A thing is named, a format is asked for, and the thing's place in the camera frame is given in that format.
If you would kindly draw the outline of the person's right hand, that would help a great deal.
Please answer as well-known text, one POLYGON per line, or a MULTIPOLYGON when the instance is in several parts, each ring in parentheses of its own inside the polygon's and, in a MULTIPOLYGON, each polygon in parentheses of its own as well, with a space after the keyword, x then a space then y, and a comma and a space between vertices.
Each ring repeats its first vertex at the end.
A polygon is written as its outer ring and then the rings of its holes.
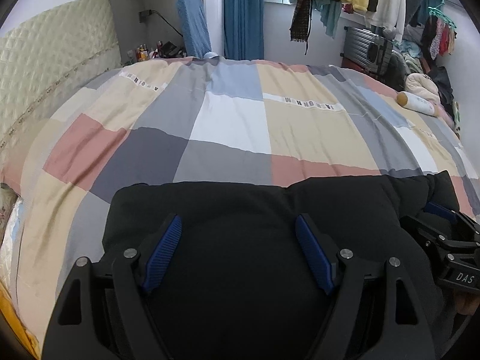
POLYGON ((455 307, 458 314, 473 316, 480 305, 480 297, 472 293, 455 293, 455 307))

